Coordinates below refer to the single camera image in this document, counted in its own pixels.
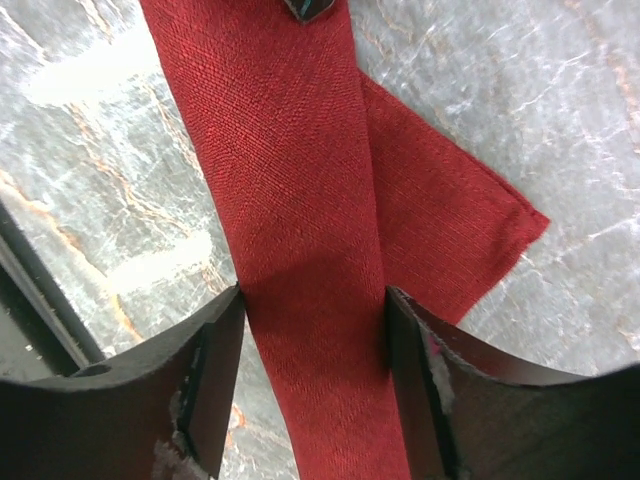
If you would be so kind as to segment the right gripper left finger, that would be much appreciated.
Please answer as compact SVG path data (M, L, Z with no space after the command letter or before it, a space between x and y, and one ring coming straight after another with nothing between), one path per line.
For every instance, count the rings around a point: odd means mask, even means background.
M4 479L215 479L244 334L230 287L70 377L1 383Z

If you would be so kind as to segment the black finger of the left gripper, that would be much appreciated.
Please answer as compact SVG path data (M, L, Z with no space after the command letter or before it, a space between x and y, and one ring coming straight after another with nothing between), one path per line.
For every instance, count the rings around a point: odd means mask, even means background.
M335 0L284 0L294 18L301 24L308 24L329 13Z

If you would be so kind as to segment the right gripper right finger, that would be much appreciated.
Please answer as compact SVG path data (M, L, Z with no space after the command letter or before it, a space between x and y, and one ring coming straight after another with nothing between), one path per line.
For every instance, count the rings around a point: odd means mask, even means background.
M508 354L396 288L392 377L415 479L635 479L639 368L585 377Z

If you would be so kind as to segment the dark red cloth napkin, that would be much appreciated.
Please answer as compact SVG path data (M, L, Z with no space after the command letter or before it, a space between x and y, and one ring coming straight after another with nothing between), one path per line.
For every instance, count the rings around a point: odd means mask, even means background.
M348 4L142 10L304 479L409 475L385 289L456 323L547 218L357 65Z

